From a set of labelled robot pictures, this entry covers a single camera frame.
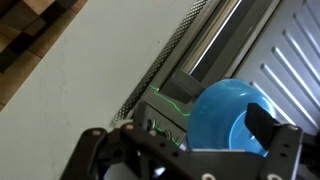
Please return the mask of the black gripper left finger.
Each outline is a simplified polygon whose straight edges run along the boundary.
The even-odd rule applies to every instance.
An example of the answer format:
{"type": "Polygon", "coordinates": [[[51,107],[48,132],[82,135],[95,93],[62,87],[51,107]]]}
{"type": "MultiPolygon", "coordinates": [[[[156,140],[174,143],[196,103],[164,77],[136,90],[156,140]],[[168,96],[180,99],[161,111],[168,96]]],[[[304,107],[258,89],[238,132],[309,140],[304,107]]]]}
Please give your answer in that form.
{"type": "Polygon", "coordinates": [[[124,164],[140,176],[138,151],[119,129],[107,132],[103,128],[85,130],[59,180],[103,180],[108,170],[124,164]]]}

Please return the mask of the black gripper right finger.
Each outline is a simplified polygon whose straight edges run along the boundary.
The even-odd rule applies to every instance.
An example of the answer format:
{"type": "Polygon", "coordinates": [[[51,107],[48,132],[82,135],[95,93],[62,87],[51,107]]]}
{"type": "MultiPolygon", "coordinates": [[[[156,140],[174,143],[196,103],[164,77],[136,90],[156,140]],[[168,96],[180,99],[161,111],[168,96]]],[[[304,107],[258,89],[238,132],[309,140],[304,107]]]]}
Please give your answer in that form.
{"type": "Polygon", "coordinates": [[[248,104],[245,125],[268,151],[259,180],[294,180],[301,154],[302,130],[279,123],[256,103],[248,104]]]}

